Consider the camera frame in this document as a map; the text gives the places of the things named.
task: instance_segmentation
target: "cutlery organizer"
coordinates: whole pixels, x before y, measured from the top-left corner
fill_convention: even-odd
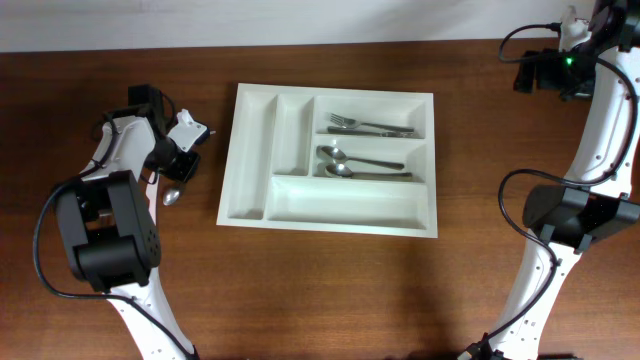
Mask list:
[[[331,113],[415,133],[328,134]],[[437,237],[433,121],[432,94],[240,84],[217,224]],[[316,155],[322,145],[403,163],[402,171],[346,165],[354,172],[408,171],[413,182],[329,178]]]

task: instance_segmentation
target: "utensil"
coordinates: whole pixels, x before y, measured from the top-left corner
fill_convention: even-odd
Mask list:
[[[355,129],[358,126],[363,125],[363,126],[371,126],[371,127],[376,127],[378,129],[384,129],[384,130],[395,131],[395,132],[410,132],[410,133],[414,132],[414,129],[412,127],[392,126],[392,125],[383,125],[383,124],[375,124],[370,122],[358,121],[355,119],[349,119],[344,116],[336,115],[334,113],[331,113],[331,122],[345,129]]]
[[[389,169],[394,169],[394,170],[402,170],[404,169],[404,164],[401,163],[394,163],[394,162],[389,162],[389,161],[378,161],[378,160],[369,160],[369,159],[362,159],[362,158],[356,158],[356,157],[348,157],[347,154],[345,154],[342,150],[338,149],[337,147],[333,147],[333,146],[318,146],[316,148],[316,154],[318,155],[318,157],[328,163],[333,163],[333,164],[344,164],[347,161],[351,160],[351,161],[358,161],[358,162],[362,162],[362,163],[366,163],[366,164],[371,164],[371,165],[377,165],[377,166],[382,166],[382,167],[386,167]]]
[[[165,206],[170,206],[175,204],[176,201],[180,198],[180,196],[184,193],[184,183],[175,183],[172,187],[168,188],[164,195],[162,195],[162,203]]]
[[[358,136],[380,136],[380,137],[399,137],[399,138],[410,138],[413,136],[413,133],[399,133],[396,131],[385,131],[385,132],[375,132],[375,131],[362,131],[362,130],[354,130],[354,129],[345,129],[337,126],[328,126],[327,132],[329,134],[338,134],[338,135],[358,135]]]
[[[378,174],[353,172],[344,164],[328,164],[324,168],[324,173],[332,178],[356,179],[356,180],[379,180],[379,181],[413,181],[413,174]]]

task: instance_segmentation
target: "wooden tabletop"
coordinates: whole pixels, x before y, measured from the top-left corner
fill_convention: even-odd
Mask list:
[[[554,46],[514,42],[514,55]],[[0,55],[0,357],[139,359],[115,310],[56,298],[31,260],[35,220],[54,183],[81,170],[103,111],[151,83],[217,133],[187,192],[159,208],[162,285],[203,359],[401,359],[459,353],[498,319],[524,240],[498,210],[510,170],[562,175],[589,103],[511,90],[498,41],[278,46]],[[238,83],[435,94],[438,239],[216,226]],[[634,177],[636,186],[638,177]],[[537,179],[515,179],[519,219]],[[640,226],[590,249],[546,325],[542,353],[637,359]],[[54,217],[43,266],[69,271]]]

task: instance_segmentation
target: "silver fork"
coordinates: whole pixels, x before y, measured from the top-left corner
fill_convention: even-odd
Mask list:
[[[355,119],[349,119],[344,116],[336,115],[331,113],[331,122],[345,129],[355,129],[358,126],[371,126],[378,129],[384,129],[395,132],[414,132],[412,127],[404,127],[404,126],[392,126],[392,125],[382,125],[382,124],[374,124],[370,122],[358,121]]]

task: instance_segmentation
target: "spoon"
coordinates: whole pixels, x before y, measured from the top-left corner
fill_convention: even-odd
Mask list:
[[[324,168],[324,173],[332,178],[356,179],[356,180],[380,180],[380,181],[413,181],[413,174],[376,174],[353,172],[344,164],[329,164]]]
[[[164,192],[164,195],[162,196],[162,203],[165,204],[165,206],[173,205],[178,201],[180,195],[184,193],[184,188],[184,183],[173,184],[172,187],[168,188]]]
[[[318,148],[316,149],[316,154],[320,159],[336,165],[344,164],[347,161],[352,160],[352,161],[358,161],[366,164],[382,166],[382,167],[386,167],[394,170],[404,169],[404,164],[400,164],[400,163],[348,157],[347,154],[345,154],[342,150],[333,146],[318,146]]]

